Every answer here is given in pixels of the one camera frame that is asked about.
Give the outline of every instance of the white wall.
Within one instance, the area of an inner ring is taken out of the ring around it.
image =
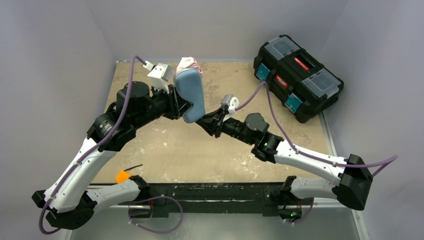
[[[350,0],[319,55],[345,81],[326,111],[339,155],[399,159],[374,179],[364,211],[371,239],[423,239],[422,0]]]
[[[46,239],[31,195],[75,156],[114,66],[84,0],[0,2],[2,239]]]
[[[115,59],[252,61],[288,34],[318,54],[347,0],[87,0]]]

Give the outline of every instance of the clear lid compartment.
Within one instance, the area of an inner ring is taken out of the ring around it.
[[[268,41],[268,45],[265,46],[265,49],[273,55],[277,61],[284,58],[286,55],[299,50],[300,47],[291,41],[288,37],[276,37],[271,41]]]
[[[340,81],[324,68],[304,79],[302,83],[318,98],[324,94],[327,94],[327,98],[330,98],[339,92]]]

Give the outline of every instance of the purple cable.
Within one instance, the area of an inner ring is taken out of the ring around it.
[[[301,222],[305,221],[305,219],[309,216],[309,214],[312,211],[312,207],[314,206],[314,199],[312,199],[312,202],[310,203],[310,207],[307,210],[307,212],[305,213],[305,215],[299,219],[299,221],[294,222],[294,224],[300,224]]]
[[[130,211],[128,211],[129,223],[133,224],[136,227],[139,227],[141,229],[144,229],[146,231],[149,231],[151,233],[154,233],[154,234],[168,234],[168,233],[176,230],[181,225],[181,223],[183,222],[183,207],[181,206],[181,204],[177,200],[175,200],[174,198],[172,198],[170,196],[155,196],[155,197],[152,197],[152,198],[149,198],[149,199],[145,199],[145,200],[130,201],[128,203],[131,203],[131,204],[142,204],[142,203],[149,202],[149,201],[156,200],[156,199],[169,199],[169,200],[172,200],[179,207],[179,210],[180,210],[180,213],[181,213],[181,217],[179,218],[178,223],[173,228],[171,228],[169,230],[166,230],[166,231],[159,231],[159,230],[153,230],[153,229],[147,228],[145,226],[142,226],[142,225],[134,222],[133,219],[131,218]]]
[[[126,90],[127,93],[131,93],[131,88],[133,86],[134,65],[136,63],[136,59],[139,60],[143,65],[146,65],[146,62],[143,59],[141,59],[139,56],[134,55],[132,57],[130,70],[129,70],[128,86],[127,86],[127,90]],[[98,147],[100,147],[101,145],[106,143],[112,137],[112,135],[115,133],[115,131],[118,129],[119,125],[121,124],[122,119],[124,118],[125,112],[127,111],[129,100],[130,100],[130,94],[126,94],[125,100],[123,101],[122,111],[121,111],[115,125],[112,127],[110,132],[101,141],[99,141],[95,146],[90,148],[80,158],[78,158],[78,160],[76,161],[78,164],[80,164],[89,154],[91,154]],[[56,194],[59,192],[59,189],[62,187],[62,185],[65,183],[65,181],[69,178],[69,176],[72,174],[72,172],[76,168],[77,168],[77,165],[73,165],[71,168],[69,168],[69,170],[65,173],[65,175],[62,177],[62,179],[57,184],[57,186],[54,188],[53,192],[50,195],[50,199],[45,202],[45,204],[44,204],[44,206],[41,210],[41,214],[40,214],[40,217],[38,219],[38,227],[39,227],[40,231],[45,235],[54,234],[54,233],[56,233],[57,231],[60,230],[60,228],[57,228],[53,231],[45,230],[44,227],[43,227],[44,215],[45,215],[46,210],[49,207],[50,203],[55,198]]]
[[[287,135],[286,131],[284,131],[283,127],[281,127],[279,121],[277,120],[277,117],[274,113],[274,109],[273,109],[273,105],[271,103],[271,95],[270,95],[270,89],[268,88],[268,84],[266,81],[263,81],[259,84],[259,86],[256,88],[256,90],[254,91],[254,93],[249,97],[249,99],[243,103],[241,106],[237,107],[235,110],[238,111],[242,108],[244,108],[247,104],[249,104],[252,99],[256,96],[256,94],[258,93],[259,89],[264,86],[266,87],[266,95],[268,96],[268,104],[269,104],[269,109],[271,110],[271,114],[272,114],[272,118],[274,119],[275,123],[277,124],[278,128],[281,130],[282,134],[285,137],[285,140],[288,142],[288,144],[291,146],[291,148],[293,148],[294,151],[296,151],[297,153],[306,156],[308,158],[311,159],[315,159],[327,164],[331,164],[333,165],[333,162],[324,158],[320,158],[314,155],[310,155],[306,152],[300,151],[296,148],[296,146],[293,144],[293,142],[290,140],[289,136]],[[379,172],[381,172],[381,170],[383,170],[388,164],[390,164],[391,162],[393,162],[394,160],[396,160],[398,158],[397,155],[393,155],[392,157],[384,160],[384,161],[380,161],[380,162],[376,162],[376,163],[370,163],[370,164],[357,164],[357,165],[353,165],[353,164],[342,164],[342,163],[335,163],[336,166],[338,167],[345,167],[345,168],[356,168],[356,169],[362,169],[362,168],[371,168],[371,167],[378,167],[381,166],[380,168],[378,168],[373,174],[372,176],[374,177],[375,175],[377,175]]]

